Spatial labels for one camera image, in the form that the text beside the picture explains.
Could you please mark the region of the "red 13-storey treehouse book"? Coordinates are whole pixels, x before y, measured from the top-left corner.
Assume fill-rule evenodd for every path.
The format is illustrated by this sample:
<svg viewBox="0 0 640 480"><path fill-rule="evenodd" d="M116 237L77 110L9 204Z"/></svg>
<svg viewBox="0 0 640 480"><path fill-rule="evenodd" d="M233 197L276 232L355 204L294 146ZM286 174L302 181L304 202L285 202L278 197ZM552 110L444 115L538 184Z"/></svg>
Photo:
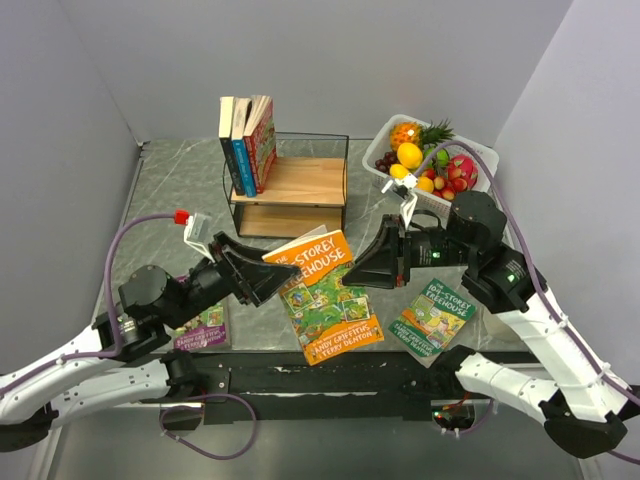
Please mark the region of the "red 13-storey treehouse book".
<svg viewBox="0 0 640 480"><path fill-rule="evenodd" d="M251 111L244 128L243 140L256 192L262 194L272 163L277 158L273 98L254 95L251 100Z"/></svg>

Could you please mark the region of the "dark grey cover book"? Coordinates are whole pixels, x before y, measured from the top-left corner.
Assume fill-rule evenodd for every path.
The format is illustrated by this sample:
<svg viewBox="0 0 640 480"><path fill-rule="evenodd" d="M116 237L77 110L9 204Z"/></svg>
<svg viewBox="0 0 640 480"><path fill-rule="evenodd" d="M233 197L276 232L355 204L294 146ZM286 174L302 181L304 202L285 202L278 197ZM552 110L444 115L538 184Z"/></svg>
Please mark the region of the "dark grey cover book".
<svg viewBox="0 0 640 480"><path fill-rule="evenodd" d="M231 139L235 98L233 96L222 96L219 99L219 102L219 141L235 192L238 195L244 195L244 183L239 170L238 162L236 160L235 150Z"/></svg>

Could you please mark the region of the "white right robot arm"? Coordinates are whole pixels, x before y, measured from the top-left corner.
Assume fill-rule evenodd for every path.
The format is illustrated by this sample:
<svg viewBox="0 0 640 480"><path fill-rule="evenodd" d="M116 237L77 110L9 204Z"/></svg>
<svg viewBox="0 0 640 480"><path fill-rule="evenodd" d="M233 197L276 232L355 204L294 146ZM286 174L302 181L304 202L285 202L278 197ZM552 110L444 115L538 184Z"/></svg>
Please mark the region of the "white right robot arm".
<svg viewBox="0 0 640 480"><path fill-rule="evenodd" d="M525 250L503 241L506 212L485 192L459 194L444 226L384 216L373 243L344 275L349 286L394 289L415 268L462 266L462 286L508 326L548 372L537 379L457 345L433 363L439 391L489 397L539 422L568 454L613 454L625 421L639 414L639 389L611 373L562 314Z"/></svg>

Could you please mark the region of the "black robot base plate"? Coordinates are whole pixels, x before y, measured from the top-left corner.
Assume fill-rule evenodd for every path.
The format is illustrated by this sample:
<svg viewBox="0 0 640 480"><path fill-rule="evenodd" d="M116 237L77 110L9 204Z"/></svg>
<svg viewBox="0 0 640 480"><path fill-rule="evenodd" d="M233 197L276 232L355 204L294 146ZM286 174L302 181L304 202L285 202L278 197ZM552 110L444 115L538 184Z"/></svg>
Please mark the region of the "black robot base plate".
<svg viewBox="0 0 640 480"><path fill-rule="evenodd" d="M207 425L400 418L465 429L492 409L403 352L353 352L316 366L298 352L201 353L169 370L167 400L203 407Z"/></svg>

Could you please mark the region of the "blue comic cover book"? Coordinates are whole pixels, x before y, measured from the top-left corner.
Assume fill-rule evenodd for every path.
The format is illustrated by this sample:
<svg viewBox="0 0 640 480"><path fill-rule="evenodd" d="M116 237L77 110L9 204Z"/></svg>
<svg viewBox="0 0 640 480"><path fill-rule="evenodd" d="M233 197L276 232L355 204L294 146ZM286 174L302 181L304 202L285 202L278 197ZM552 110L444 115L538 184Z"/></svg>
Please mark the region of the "blue comic cover book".
<svg viewBox="0 0 640 480"><path fill-rule="evenodd" d="M231 129L231 141L238 164L238 170L242 180L244 193L248 198L257 195L253 173L251 170L250 159L247 147L244 142L244 129L251 107L251 99L247 97L236 97L234 103L234 112Z"/></svg>

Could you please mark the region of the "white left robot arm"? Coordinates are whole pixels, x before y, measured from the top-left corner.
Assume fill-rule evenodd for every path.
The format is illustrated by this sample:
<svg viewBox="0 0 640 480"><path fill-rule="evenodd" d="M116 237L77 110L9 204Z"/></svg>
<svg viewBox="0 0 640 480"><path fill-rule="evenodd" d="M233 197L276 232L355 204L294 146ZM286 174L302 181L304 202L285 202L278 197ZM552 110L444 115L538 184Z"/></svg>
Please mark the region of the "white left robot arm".
<svg viewBox="0 0 640 480"><path fill-rule="evenodd" d="M301 270L270 264L264 251L223 232L207 255L178 279L147 265L119 289L116 319L101 314L66 345L1 379L1 450L28 448L50 430L89 413L130 402L185 402L205 382L187 352L150 354L170 343L170 330L228 296L261 306Z"/></svg>

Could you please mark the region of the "orange 39-storey treehouse book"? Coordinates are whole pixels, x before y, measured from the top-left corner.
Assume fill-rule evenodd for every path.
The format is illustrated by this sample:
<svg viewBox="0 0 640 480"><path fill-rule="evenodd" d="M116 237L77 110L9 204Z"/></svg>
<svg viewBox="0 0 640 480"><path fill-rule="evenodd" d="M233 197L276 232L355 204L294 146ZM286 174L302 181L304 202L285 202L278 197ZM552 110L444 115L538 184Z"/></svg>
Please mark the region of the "orange 39-storey treehouse book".
<svg viewBox="0 0 640 480"><path fill-rule="evenodd" d="M353 255L342 231L320 225L262 259L300 269L279 296L309 365L384 340L366 290L343 284Z"/></svg>

